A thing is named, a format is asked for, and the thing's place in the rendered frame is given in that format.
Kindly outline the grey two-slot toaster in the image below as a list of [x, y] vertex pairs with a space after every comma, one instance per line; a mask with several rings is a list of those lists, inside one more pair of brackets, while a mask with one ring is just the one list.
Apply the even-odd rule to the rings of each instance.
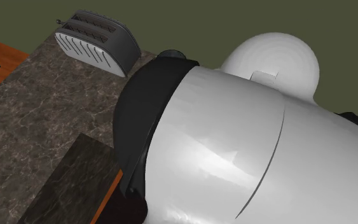
[[126, 78], [141, 57], [128, 27], [118, 20], [77, 10], [65, 22], [57, 19], [54, 37], [64, 53], [76, 60]]

